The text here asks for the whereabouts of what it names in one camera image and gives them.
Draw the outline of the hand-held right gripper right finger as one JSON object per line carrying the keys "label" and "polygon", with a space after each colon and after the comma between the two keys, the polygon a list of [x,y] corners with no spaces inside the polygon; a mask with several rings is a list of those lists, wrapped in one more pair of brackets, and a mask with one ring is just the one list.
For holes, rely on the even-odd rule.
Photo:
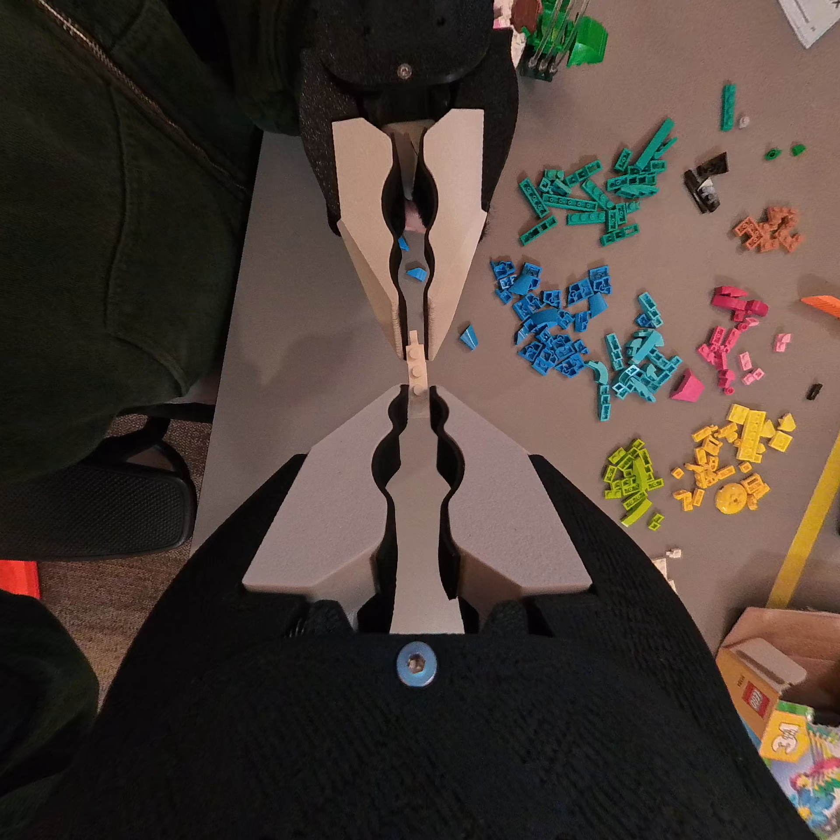
{"label": "hand-held right gripper right finger", "polygon": [[574,595],[592,577],[530,453],[441,385],[428,399],[439,484],[437,571],[464,634],[502,602]]}

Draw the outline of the white lego plates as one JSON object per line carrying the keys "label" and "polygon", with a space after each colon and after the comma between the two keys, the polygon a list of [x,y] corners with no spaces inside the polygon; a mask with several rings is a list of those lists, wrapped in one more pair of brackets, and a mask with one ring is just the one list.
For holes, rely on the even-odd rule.
{"label": "white lego plates", "polygon": [[424,345],[418,338],[416,330],[408,333],[408,344],[405,348],[408,406],[407,418],[429,417],[429,385],[427,378],[427,358]]}

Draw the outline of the pile of yellow lego pieces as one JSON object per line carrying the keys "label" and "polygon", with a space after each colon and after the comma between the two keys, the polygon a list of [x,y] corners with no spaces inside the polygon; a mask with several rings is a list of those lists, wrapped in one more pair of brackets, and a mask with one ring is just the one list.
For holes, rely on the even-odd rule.
{"label": "pile of yellow lego pieces", "polygon": [[699,509],[705,500],[711,500],[716,508],[717,491],[727,483],[739,482],[749,494],[740,513],[758,510],[771,491],[759,472],[763,459],[767,452],[785,453],[796,428],[792,413],[774,420],[759,409],[732,404],[722,424],[706,425],[691,435],[689,459],[671,472],[679,482],[673,498],[684,512]]}

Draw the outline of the pile of pink lego pieces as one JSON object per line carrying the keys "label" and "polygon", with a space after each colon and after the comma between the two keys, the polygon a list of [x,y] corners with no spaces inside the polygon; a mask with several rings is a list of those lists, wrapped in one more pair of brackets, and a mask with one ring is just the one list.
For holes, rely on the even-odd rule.
{"label": "pile of pink lego pieces", "polygon": [[753,363],[749,351],[739,348],[739,342],[760,326],[770,308],[766,302],[750,298],[745,289],[734,286],[714,287],[710,304],[727,313],[729,323],[713,328],[697,352],[716,373],[717,389],[731,396],[738,383],[753,385],[765,377],[765,371]]}

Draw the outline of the pile of tan lego pieces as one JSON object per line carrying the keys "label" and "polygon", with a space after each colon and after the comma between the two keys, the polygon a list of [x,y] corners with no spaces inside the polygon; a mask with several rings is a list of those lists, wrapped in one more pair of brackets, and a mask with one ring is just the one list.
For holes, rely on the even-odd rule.
{"label": "pile of tan lego pieces", "polygon": [[792,207],[768,206],[763,220],[745,217],[731,232],[749,251],[768,253],[782,249],[790,254],[804,242],[804,235],[797,229],[799,221],[799,213]]}

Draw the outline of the green lego model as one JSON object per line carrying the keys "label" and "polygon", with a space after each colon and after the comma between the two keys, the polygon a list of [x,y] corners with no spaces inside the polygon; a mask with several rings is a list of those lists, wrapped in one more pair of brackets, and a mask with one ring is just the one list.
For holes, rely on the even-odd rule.
{"label": "green lego model", "polygon": [[602,63],[606,28],[586,11],[588,1],[515,1],[510,22],[523,77],[551,81],[563,67]]}

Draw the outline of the pile of blue lego pieces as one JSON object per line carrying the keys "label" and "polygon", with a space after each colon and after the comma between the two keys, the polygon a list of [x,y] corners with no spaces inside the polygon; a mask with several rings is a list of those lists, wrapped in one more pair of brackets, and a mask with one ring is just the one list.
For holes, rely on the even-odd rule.
{"label": "pile of blue lego pieces", "polygon": [[513,340],[518,355],[541,375],[556,371],[573,378],[588,367],[605,387],[606,366],[591,358],[581,335],[608,308],[606,298],[613,291],[609,266],[589,269],[564,289],[546,286],[543,268],[528,261],[517,267],[509,259],[493,259],[490,270],[497,297],[520,321]]}

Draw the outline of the dark green cloth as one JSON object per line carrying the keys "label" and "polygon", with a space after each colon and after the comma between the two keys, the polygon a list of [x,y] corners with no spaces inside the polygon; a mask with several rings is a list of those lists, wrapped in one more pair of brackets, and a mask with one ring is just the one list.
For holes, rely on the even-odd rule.
{"label": "dark green cloth", "polygon": [[1,592],[1,838],[42,810],[92,728],[98,678],[39,600]]}

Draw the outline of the pile of turquoise lego pieces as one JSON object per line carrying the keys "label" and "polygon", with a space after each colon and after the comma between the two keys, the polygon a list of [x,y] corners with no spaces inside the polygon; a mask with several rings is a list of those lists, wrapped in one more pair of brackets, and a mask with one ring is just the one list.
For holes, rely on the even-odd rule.
{"label": "pile of turquoise lego pieces", "polygon": [[657,395],[676,377],[684,361],[665,353],[664,318],[648,291],[637,296],[635,330],[624,342],[614,332],[605,336],[606,362],[584,362],[595,386],[595,413],[601,423],[610,420],[613,403],[637,396],[654,404]]}

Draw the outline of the yellow tape strip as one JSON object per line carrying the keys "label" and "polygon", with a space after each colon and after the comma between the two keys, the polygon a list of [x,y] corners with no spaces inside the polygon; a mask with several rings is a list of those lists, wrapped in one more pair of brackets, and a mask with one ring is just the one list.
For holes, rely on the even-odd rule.
{"label": "yellow tape strip", "polygon": [[802,579],[816,540],[823,530],[839,490],[839,436],[826,459],[822,474],[814,488],[791,546],[776,575],[766,608],[787,609]]}

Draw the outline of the pile of teal lego pieces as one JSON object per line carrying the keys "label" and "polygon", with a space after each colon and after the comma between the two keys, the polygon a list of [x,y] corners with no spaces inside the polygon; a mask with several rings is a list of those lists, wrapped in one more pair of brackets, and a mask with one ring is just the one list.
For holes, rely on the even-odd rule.
{"label": "pile of teal lego pieces", "polygon": [[519,235],[528,246],[560,224],[600,228],[599,243],[606,247],[636,236],[636,215],[642,201],[659,193],[667,172],[666,154],[677,142],[675,124],[666,119],[637,153],[623,148],[610,167],[593,159],[578,169],[546,169],[538,183],[524,177],[518,188],[533,215]]}

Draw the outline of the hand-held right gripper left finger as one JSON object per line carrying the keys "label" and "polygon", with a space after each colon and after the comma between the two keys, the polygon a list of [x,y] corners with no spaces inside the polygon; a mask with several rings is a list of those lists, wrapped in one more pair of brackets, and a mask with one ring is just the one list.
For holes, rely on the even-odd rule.
{"label": "hand-held right gripper left finger", "polygon": [[362,632],[391,630],[403,389],[395,386],[315,444],[243,579],[251,592],[338,602]]}

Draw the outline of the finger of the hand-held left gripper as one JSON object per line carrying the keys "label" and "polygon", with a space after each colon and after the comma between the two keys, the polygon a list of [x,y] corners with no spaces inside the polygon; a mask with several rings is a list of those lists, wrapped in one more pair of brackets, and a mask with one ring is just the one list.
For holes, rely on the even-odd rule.
{"label": "finger of the hand-held left gripper", "polygon": [[422,160],[437,199],[427,226],[432,275],[426,288],[426,351],[431,361],[455,318],[487,220],[481,205],[484,114],[454,108],[423,136]]}
{"label": "finger of the hand-held left gripper", "polygon": [[404,358],[406,304],[399,287],[405,227],[403,179],[394,141],[365,119],[332,123],[338,229],[364,293],[397,356]]}

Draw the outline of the orange floor object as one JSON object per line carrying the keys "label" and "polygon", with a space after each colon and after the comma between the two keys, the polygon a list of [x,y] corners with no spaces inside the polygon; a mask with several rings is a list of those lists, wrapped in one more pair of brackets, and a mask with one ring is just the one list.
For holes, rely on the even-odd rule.
{"label": "orange floor object", "polygon": [[1,590],[40,599],[38,564],[34,561],[1,560]]}

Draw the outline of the colourful lego box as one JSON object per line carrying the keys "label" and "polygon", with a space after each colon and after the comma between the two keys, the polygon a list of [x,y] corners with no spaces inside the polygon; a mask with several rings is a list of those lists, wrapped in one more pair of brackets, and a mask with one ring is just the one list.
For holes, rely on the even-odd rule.
{"label": "colourful lego box", "polygon": [[839,838],[839,615],[750,607],[716,662],[785,797],[819,838]]}

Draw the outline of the person's dark green jacket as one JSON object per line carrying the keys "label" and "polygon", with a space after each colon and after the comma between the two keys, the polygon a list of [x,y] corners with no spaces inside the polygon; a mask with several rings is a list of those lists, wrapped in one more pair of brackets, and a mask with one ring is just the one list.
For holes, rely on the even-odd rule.
{"label": "person's dark green jacket", "polygon": [[184,397],[224,343],[309,2],[2,2],[2,483]]}

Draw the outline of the pile of lime lego pieces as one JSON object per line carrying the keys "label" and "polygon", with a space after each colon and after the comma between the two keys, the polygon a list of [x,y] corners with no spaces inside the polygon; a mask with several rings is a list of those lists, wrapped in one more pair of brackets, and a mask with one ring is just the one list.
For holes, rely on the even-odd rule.
{"label": "pile of lime lego pieces", "polygon": [[622,505],[620,523],[626,529],[644,521],[651,532],[661,529],[665,516],[655,508],[651,496],[665,487],[658,476],[648,447],[641,438],[617,448],[607,458],[602,474],[605,500]]}

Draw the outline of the white instruction paper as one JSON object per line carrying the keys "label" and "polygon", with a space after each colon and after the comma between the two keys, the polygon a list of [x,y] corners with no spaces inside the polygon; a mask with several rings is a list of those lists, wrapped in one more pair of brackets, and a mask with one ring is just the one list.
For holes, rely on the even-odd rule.
{"label": "white instruction paper", "polygon": [[811,48],[839,20],[839,1],[779,1],[804,49]]}

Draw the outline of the pile of white lego pieces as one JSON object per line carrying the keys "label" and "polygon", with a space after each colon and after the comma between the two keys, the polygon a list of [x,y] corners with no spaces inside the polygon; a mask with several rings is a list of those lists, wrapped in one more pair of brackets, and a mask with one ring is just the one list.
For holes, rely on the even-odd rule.
{"label": "pile of white lego pieces", "polygon": [[668,563],[669,563],[669,561],[680,560],[681,557],[682,557],[681,549],[668,549],[663,556],[659,556],[659,557],[650,559],[652,564],[654,565],[654,567],[657,569],[657,571],[659,573],[661,573],[663,575],[663,577],[665,578],[665,580],[668,583],[668,585],[670,586],[670,588],[676,594],[678,593],[677,592],[677,587],[676,587],[676,582],[669,575]]}

